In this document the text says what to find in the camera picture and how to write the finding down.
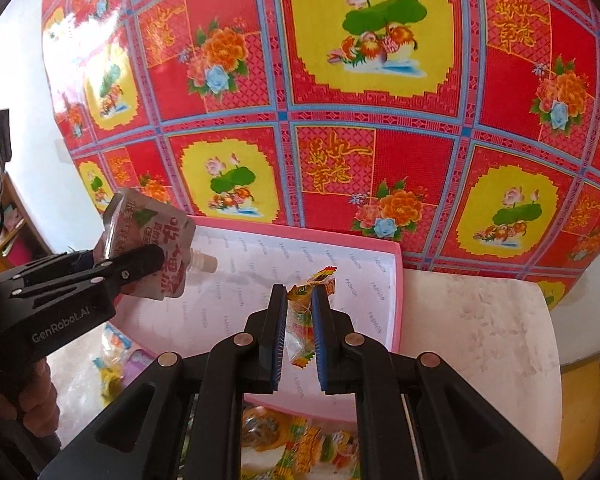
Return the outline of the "person's left hand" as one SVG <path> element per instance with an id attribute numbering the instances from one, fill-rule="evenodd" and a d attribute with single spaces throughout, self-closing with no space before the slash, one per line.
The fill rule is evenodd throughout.
<path id="1" fill-rule="evenodd" d="M 57 390 L 50 378 L 50 366 L 46 359 L 38 361 L 34 372 L 18 396 L 18 403 L 12 404 L 0 393 L 0 420 L 16 420 L 22 413 L 24 428 L 35 437 L 51 436 L 59 424 L 60 409 L 57 404 Z"/>

